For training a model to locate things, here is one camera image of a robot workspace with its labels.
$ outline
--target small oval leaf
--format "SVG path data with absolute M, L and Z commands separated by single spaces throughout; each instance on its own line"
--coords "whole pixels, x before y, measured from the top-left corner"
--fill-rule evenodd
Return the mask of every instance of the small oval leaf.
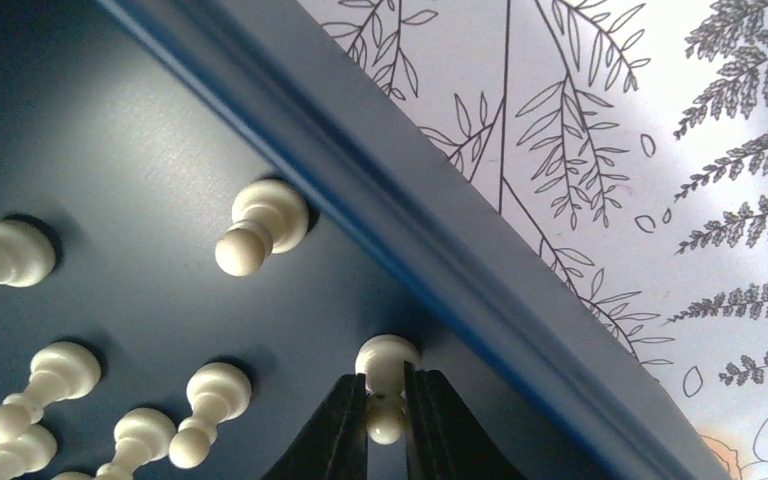
M 646 233 L 655 233 L 655 220 L 649 215 L 638 215 L 634 218 L 634 223 L 637 224 L 637 228 L 643 230 Z
M 652 139 L 651 135 L 646 133 L 640 134 L 640 147 L 648 158 L 652 158 L 652 156 L 655 155 L 655 151 L 658 150 L 658 147 L 655 145 L 655 140 Z
M 692 398 L 699 393 L 699 390 L 702 390 L 702 385 L 704 384 L 705 382 L 702 380 L 702 374 L 699 373 L 699 367 L 694 366 L 684 374 L 684 381 L 682 382 L 684 396 Z

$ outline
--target dark blue surface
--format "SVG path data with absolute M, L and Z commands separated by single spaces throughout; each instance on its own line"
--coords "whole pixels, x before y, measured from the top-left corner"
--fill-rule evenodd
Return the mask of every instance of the dark blue surface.
M 724 475 L 667 394 L 298 4 L 99 1 L 612 472 Z
M 40 285 L 0 287 L 0 401 L 58 339 L 90 344 L 106 371 L 86 398 L 46 410 L 61 451 L 27 478 L 93 472 L 134 407 L 180 421 L 188 378 L 216 358 L 251 376 L 249 411 L 220 426 L 199 469 L 163 460 L 137 478 L 260 478 L 359 346 L 388 332 L 421 347 L 524 473 L 601 476 L 328 215 L 257 275 L 224 275 L 213 245 L 231 202 L 273 173 L 94 3 L 0 0 L 0 218 L 45 220 L 64 251 Z M 404 478 L 402 446 L 372 445 L 370 478 Z

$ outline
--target botanical print tablecloth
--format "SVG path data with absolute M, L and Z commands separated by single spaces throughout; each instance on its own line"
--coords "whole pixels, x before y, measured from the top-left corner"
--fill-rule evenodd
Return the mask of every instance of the botanical print tablecloth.
M 768 478 L 768 0 L 301 0 L 671 394 Z

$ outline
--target white chess pawn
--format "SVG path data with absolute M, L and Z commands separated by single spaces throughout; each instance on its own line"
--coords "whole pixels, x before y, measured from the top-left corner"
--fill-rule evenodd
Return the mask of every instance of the white chess pawn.
M 63 472 L 51 480 L 92 480 L 92 477 L 81 472 Z
M 101 365 L 86 348 L 56 342 L 31 359 L 31 377 L 21 393 L 0 405 L 0 443 L 21 435 L 42 419 L 43 409 L 61 400 L 87 395 L 101 378 Z
M 137 408 L 116 422 L 116 454 L 96 472 L 96 480 L 134 480 L 134 471 L 169 453 L 175 424 L 152 408 Z
M 252 274 L 269 255 L 298 245 L 307 233 L 309 217 L 304 198 L 286 183 L 254 182 L 234 200 L 234 224 L 216 244 L 216 263 L 228 275 Z
M 42 232 L 18 220 L 0 221 L 0 285 L 30 287 L 54 268 L 56 256 Z
M 419 365 L 416 347 L 396 335 L 379 335 L 360 347 L 355 372 L 366 375 L 366 432 L 380 445 L 395 443 L 407 427 L 404 363 Z
M 57 453 L 51 432 L 31 425 L 19 438 L 0 443 L 0 480 L 21 477 L 45 468 Z
M 209 363 L 187 383 L 193 415 L 181 422 L 169 445 L 169 460 L 178 468 L 201 464 L 216 441 L 216 426 L 233 420 L 249 406 L 252 387 L 248 377 L 227 363 Z

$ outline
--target chess piece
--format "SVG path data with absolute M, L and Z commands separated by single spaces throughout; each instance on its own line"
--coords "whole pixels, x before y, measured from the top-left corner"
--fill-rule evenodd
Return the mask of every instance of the chess piece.
M 18 220 L 0 221 L 0 285 L 30 287 L 54 268 L 56 256 L 48 238 Z
M 419 352 L 396 335 L 379 335 L 360 347 L 355 372 L 366 375 L 370 392 L 366 410 L 366 431 L 380 445 L 395 443 L 405 432 L 404 363 L 419 366 Z
M 169 453 L 175 424 L 152 408 L 137 408 L 116 422 L 116 454 L 96 472 L 96 480 L 133 480 L 134 471 Z
M 51 432 L 31 425 L 19 438 L 0 443 L 0 480 L 21 477 L 45 468 L 57 453 Z
M 200 465 L 216 441 L 216 426 L 242 415 L 251 395 L 251 383 L 238 368 L 219 362 L 200 368 L 187 383 L 193 415 L 181 422 L 172 439 L 172 464 L 178 468 Z
M 237 195 L 231 228 L 216 244 L 216 263 L 228 275 L 256 272 L 269 255 L 298 245 L 307 233 L 307 203 L 279 180 L 260 180 Z
M 43 348 L 31 359 L 31 377 L 25 390 L 9 395 L 0 405 L 0 443 L 39 422 L 47 405 L 87 395 L 99 378 L 101 366 L 86 348 L 71 342 Z
M 81 472 L 63 472 L 51 480 L 92 480 L 92 477 Z

